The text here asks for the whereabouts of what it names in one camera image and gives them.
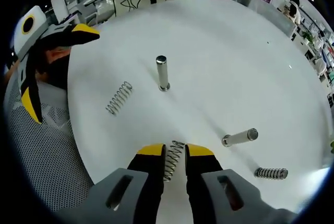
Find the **office chair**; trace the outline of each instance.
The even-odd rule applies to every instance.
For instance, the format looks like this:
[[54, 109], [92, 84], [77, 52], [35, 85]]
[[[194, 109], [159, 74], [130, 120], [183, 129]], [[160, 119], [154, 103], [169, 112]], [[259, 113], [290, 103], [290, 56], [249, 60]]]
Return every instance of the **office chair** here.
[[17, 72], [9, 80], [4, 110], [8, 132], [36, 194], [51, 211], [80, 205], [93, 186], [71, 130], [66, 91], [38, 82], [43, 123], [21, 103]]

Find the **glass partition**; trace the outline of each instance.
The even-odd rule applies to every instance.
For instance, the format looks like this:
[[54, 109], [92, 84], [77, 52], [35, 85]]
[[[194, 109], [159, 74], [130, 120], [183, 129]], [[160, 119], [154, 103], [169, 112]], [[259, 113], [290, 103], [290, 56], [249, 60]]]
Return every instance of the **glass partition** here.
[[296, 29], [296, 25], [288, 19], [283, 13], [278, 11], [275, 7], [262, 0], [237, 0], [238, 3], [248, 7], [256, 13], [262, 15], [278, 29], [280, 29], [289, 38], [292, 37]]

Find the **coil spring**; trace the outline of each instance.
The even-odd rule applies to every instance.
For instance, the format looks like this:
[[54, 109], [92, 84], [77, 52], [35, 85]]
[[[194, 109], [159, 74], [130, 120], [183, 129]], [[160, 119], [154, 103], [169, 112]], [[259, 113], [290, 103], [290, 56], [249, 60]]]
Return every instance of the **coil spring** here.
[[132, 85], [125, 81], [114, 97], [111, 99], [109, 104], [106, 106], [106, 109], [116, 115], [119, 112], [119, 109], [124, 105], [124, 102], [128, 99], [132, 92]]
[[185, 145], [184, 143], [175, 140], [173, 140], [172, 143], [170, 150], [166, 153], [165, 172], [163, 176], [164, 181], [170, 181], [172, 179], [178, 160], [181, 158], [180, 154], [182, 154]]
[[258, 168], [254, 172], [255, 177], [273, 180], [284, 180], [288, 176], [288, 171], [285, 168]]

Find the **metal cylinder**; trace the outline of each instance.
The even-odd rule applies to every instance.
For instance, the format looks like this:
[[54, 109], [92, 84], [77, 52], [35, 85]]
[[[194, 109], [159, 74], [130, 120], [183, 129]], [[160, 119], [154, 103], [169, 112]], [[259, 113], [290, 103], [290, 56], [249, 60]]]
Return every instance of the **metal cylinder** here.
[[168, 82], [167, 73], [167, 58], [165, 56], [158, 56], [156, 59], [158, 74], [159, 74], [159, 89], [161, 91], [167, 91], [171, 85]]
[[263, 179], [284, 180], [288, 176], [285, 168], [258, 168], [254, 172], [254, 176]]
[[222, 144], [226, 147], [230, 147], [234, 144], [239, 144], [243, 142], [251, 142], [256, 140], [259, 136], [258, 131], [255, 128], [251, 128], [244, 132], [235, 134], [235, 135], [225, 135], [224, 138], [221, 140]]

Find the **person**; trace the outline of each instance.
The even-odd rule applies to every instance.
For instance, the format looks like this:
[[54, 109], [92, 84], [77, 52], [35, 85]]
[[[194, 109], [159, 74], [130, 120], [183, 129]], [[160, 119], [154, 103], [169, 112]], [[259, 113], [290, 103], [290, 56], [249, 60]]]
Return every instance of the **person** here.
[[37, 80], [66, 90], [71, 47], [99, 37], [98, 31], [81, 23], [49, 25], [39, 6], [33, 6], [18, 21], [13, 55], [19, 63], [9, 70], [6, 80], [17, 69], [22, 105], [37, 123], [43, 121]]
[[325, 33], [323, 31], [319, 31], [318, 36], [315, 38], [314, 48], [315, 50], [320, 51], [324, 46]]
[[[70, 51], [70, 48], [62, 48], [59, 46], [51, 50], [43, 51], [42, 57], [45, 58], [47, 67], [45, 70], [36, 70], [36, 80], [67, 90], [67, 71]], [[4, 86], [8, 84], [19, 63], [20, 60], [16, 61], [5, 74], [3, 79]]]
[[300, 1], [299, 0], [290, 0], [289, 2], [284, 1], [277, 9], [283, 13], [289, 10], [289, 7], [293, 5], [297, 12], [296, 16], [292, 21], [298, 26], [301, 23], [301, 13], [299, 12]]
[[291, 21], [294, 21], [296, 19], [297, 8], [291, 4], [290, 9], [285, 10], [283, 14], [287, 16]]

